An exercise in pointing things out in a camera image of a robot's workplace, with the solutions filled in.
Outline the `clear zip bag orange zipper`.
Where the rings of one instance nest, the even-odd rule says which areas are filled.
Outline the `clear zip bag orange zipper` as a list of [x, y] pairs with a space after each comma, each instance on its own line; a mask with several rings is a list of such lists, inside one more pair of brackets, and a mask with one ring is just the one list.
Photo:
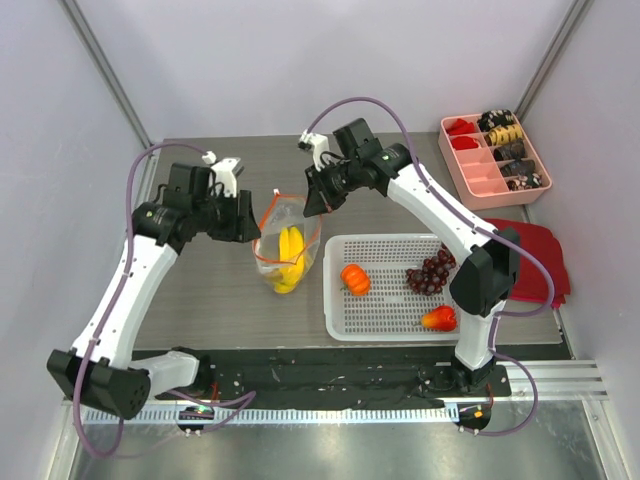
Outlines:
[[252, 252], [258, 273], [277, 294], [293, 292], [312, 268], [321, 239], [322, 217], [303, 215], [305, 197], [273, 190], [259, 223]]

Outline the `yellow toy banana bunch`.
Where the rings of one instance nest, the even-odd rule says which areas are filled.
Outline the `yellow toy banana bunch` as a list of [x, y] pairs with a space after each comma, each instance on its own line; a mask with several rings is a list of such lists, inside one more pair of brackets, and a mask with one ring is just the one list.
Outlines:
[[283, 228], [279, 236], [279, 259], [282, 266], [276, 270], [274, 291], [279, 294], [292, 292], [305, 273], [305, 242], [296, 226]]

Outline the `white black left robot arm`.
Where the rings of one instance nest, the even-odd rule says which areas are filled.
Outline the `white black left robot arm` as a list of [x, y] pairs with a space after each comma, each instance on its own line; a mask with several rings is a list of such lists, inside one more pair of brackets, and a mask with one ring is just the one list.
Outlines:
[[55, 350], [47, 369], [69, 399], [130, 420], [146, 401], [180, 388], [205, 397], [213, 385], [210, 357], [176, 347], [135, 361], [138, 331], [155, 293], [185, 245], [197, 234], [223, 242], [256, 240], [251, 193], [238, 187], [238, 158], [208, 166], [175, 163], [162, 198], [132, 214], [133, 238], [89, 324], [68, 351]]

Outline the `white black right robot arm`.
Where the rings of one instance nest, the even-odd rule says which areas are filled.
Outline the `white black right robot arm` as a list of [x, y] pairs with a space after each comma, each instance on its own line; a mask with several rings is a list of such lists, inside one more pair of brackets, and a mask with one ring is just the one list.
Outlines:
[[438, 236], [458, 266], [448, 283], [461, 313], [451, 380], [460, 393], [477, 393], [495, 367], [491, 323], [517, 280], [518, 234], [497, 230], [444, 191], [417, 159], [412, 140], [384, 147], [362, 118], [336, 130], [334, 137], [341, 154], [331, 161], [323, 158], [329, 152], [326, 136], [304, 130], [298, 140], [313, 158], [305, 171], [304, 216], [332, 213], [349, 193], [368, 188], [404, 207]]

